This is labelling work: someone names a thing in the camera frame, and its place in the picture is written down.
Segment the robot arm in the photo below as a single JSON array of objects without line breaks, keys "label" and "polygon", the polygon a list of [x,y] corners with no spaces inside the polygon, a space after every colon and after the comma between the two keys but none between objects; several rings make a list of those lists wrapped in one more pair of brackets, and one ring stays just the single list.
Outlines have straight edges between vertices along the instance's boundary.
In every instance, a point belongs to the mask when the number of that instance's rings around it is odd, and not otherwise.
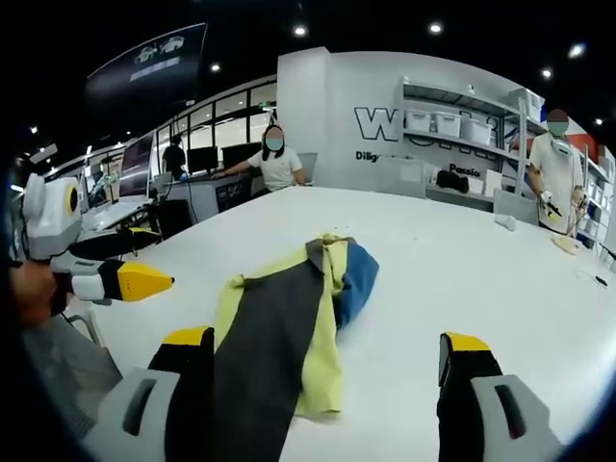
[{"label": "robot arm", "polygon": [[158,240],[155,233],[133,228],[78,243],[82,232],[78,202],[75,178],[45,184],[38,175],[30,175],[22,209],[29,257],[49,262],[61,291],[88,301],[137,301],[171,287],[174,279],[156,269],[108,258],[128,253],[135,244],[151,244]]}]

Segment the desk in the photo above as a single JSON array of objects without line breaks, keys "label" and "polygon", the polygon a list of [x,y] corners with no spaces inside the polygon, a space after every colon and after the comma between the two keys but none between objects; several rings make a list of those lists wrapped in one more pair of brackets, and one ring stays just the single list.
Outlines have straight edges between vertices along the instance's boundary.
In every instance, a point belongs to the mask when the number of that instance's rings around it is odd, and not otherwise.
[{"label": "desk", "polygon": [[166,188],[170,188],[169,199],[184,199],[192,204],[189,207],[192,222],[198,223],[246,202],[250,198],[251,181],[248,172],[224,178],[197,173],[188,181],[173,181]]},{"label": "desk", "polygon": [[[338,336],[343,412],[294,419],[281,460],[437,460],[439,335],[476,335],[505,373],[551,409],[567,443],[598,404],[616,358],[616,276],[543,229],[436,201],[288,188],[250,201],[140,253],[173,275],[169,291],[96,307],[122,373],[146,367],[163,337],[211,323],[229,277],[251,273],[322,231],[354,236],[380,264],[364,311]],[[589,274],[607,281],[602,288]]]}]

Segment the chair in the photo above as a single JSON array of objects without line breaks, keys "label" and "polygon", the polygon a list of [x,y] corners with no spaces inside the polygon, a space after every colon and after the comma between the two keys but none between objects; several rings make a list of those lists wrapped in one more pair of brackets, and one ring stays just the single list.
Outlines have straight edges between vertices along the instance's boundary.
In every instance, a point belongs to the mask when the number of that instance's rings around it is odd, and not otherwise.
[{"label": "chair", "polygon": [[425,199],[424,163],[417,160],[384,157],[378,160],[378,191]]},{"label": "chair", "polygon": [[316,152],[301,152],[297,154],[299,161],[301,162],[301,168],[304,170],[304,176],[306,177],[306,183],[313,182],[313,175],[315,173],[315,164],[317,163]]},{"label": "chair", "polygon": [[526,223],[539,224],[537,202],[503,190],[494,190],[494,213],[510,215]]}]

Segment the blue fabric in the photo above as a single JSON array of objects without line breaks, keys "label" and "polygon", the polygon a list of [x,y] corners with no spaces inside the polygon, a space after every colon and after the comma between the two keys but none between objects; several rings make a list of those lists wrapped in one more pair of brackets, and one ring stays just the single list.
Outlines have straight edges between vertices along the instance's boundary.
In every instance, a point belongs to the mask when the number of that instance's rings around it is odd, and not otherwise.
[{"label": "blue fabric", "polygon": [[346,256],[344,288],[337,304],[339,329],[349,324],[362,311],[378,273],[378,263],[361,245],[348,243]]}]

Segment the white cloth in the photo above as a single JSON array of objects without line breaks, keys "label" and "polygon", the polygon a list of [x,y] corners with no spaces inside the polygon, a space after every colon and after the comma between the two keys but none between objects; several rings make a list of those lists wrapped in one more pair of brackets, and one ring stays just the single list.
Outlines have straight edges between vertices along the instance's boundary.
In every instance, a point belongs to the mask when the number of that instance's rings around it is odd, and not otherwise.
[{"label": "white cloth", "polygon": [[541,171],[543,188],[552,193],[552,204],[562,214],[562,217],[555,216],[556,220],[552,220],[548,218],[543,207],[540,207],[539,221],[563,234],[569,230],[570,219],[575,220],[571,204],[574,188],[583,186],[580,153],[577,148],[572,147],[571,156],[554,151],[552,135],[546,133],[534,139],[530,150],[530,162]]},{"label": "white cloth", "polygon": [[271,151],[266,161],[263,160],[263,151],[257,152],[248,159],[253,167],[260,167],[263,171],[263,179],[270,191],[277,191],[295,184],[294,171],[301,169],[301,162],[297,153],[289,146],[285,146],[285,152],[278,159]]}]

